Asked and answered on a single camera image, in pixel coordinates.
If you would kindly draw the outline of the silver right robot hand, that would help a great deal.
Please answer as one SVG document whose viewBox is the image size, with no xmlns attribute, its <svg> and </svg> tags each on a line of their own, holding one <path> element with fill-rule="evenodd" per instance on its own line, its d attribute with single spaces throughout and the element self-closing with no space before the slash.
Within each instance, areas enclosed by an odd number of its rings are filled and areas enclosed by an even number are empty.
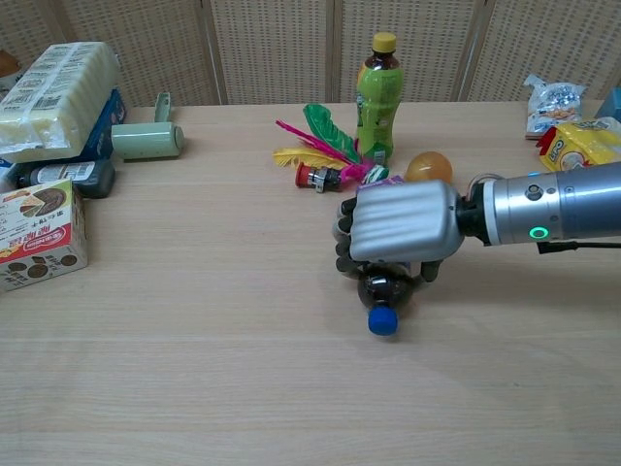
<svg viewBox="0 0 621 466">
<path fill-rule="evenodd" d="M 361 189 L 337 210 L 337 270 L 359 279 L 373 266 L 418 263 L 413 280 L 433 282 L 442 262 L 464 241 L 458 201 L 458 191 L 439 180 Z"/>
</svg>

